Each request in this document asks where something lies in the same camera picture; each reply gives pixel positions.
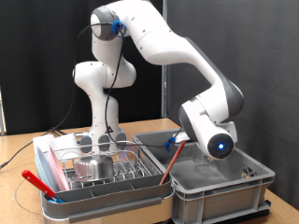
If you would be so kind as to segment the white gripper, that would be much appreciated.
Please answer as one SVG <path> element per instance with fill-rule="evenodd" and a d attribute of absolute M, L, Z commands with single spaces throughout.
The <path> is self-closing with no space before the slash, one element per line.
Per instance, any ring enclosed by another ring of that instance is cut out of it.
<path fill-rule="evenodd" d="M 235 143 L 237 142 L 236 128 L 235 128 L 235 124 L 232 121 L 225 122 L 225 123 L 218 123 L 217 127 L 225 130 L 227 133 L 229 133 L 232 136 L 233 141 Z M 190 141 L 190 138 L 184 131 L 180 131 L 176 136 L 177 143 L 180 143 L 182 140 Z"/>

